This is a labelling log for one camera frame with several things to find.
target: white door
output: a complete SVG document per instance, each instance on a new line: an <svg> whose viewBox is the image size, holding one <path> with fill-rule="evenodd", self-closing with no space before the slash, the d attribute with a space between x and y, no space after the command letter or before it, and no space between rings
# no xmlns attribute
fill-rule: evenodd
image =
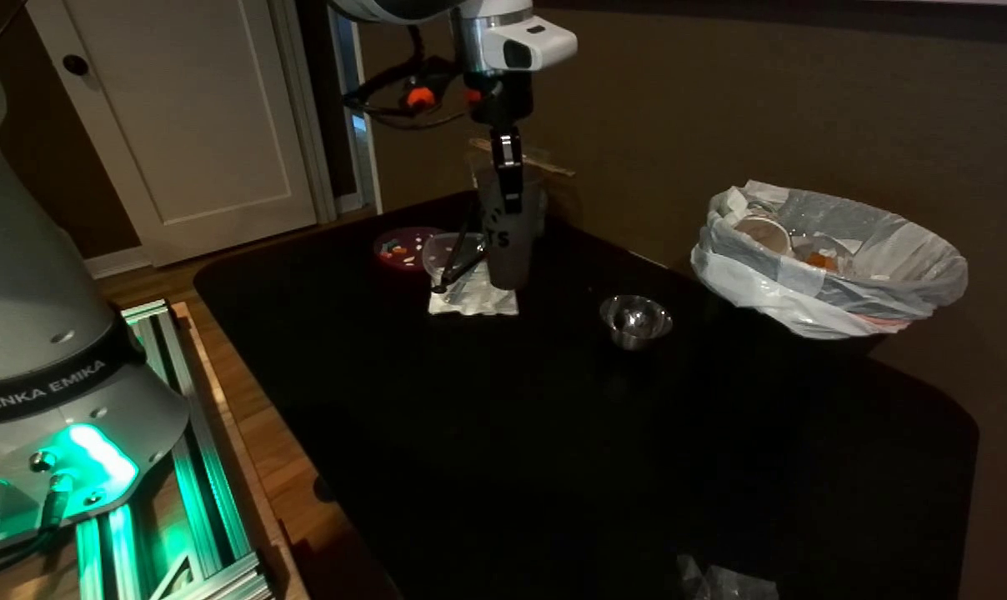
<svg viewBox="0 0 1007 600"><path fill-rule="evenodd" d="M30 17L150 263L321 221L268 0L30 0Z"/></svg>

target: wooden floor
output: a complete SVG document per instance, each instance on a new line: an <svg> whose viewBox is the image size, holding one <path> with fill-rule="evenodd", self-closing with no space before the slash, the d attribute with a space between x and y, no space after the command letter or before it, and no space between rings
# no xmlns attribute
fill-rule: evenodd
<svg viewBox="0 0 1007 600"><path fill-rule="evenodd" d="M217 326L207 304L201 300L194 277L211 260L107 277L99 279L99 289L116 307L173 300L191 310L204 351L211 358L211 371L222 386L221 394L228 396L228 406L238 419L261 488L279 519L279 530L293 548L310 598L396 600L391 579L383 577L369 551L359 542L342 510L336 502L322 502L313 492L313 464L303 456L297 436L270 406L268 394L247 374L240 353L231 348L228 332Z"/></svg>

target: brown wall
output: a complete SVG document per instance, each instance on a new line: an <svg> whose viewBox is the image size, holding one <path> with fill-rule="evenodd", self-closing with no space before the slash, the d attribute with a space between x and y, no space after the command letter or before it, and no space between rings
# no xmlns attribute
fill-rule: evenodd
<svg viewBox="0 0 1007 600"><path fill-rule="evenodd" d="M536 80L527 143L577 170L575 222L686 272L706 196L771 180L880 203L969 256L969 293L880 358L979 424L965 598L1007 600L1007 14L543 14L579 58ZM407 58L386 27L364 43L369 73ZM470 132L378 128L386 207L463 189Z"/></svg>
<svg viewBox="0 0 1007 600"><path fill-rule="evenodd" d="M0 0L0 23L18 0ZM8 121L0 147L40 207L83 256L138 248L138 232L90 147L30 17L21 10L0 37Z"/></svg>

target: white plastic bag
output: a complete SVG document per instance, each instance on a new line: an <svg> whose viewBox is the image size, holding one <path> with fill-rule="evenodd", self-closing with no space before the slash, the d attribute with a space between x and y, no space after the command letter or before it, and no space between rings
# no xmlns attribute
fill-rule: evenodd
<svg viewBox="0 0 1007 600"><path fill-rule="evenodd" d="M749 238L739 226L749 221L781 222L786 248ZM810 239L835 250L835 268L796 256ZM774 184L717 193L689 263L734 307L810 339L900 332L966 289L966 260L945 238L878 207Z"/></svg>

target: black table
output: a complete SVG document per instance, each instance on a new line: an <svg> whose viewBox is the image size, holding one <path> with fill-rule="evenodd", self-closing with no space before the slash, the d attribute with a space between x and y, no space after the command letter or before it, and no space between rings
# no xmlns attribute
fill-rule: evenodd
<svg viewBox="0 0 1007 600"><path fill-rule="evenodd" d="M785 598L952 598L978 430L945 394L560 221L519 317L429 317L428 277L369 248L463 207L197 277L407 600L672 600L680 552ZM672 332L617 351L610 293L660 300Z"/></svg>

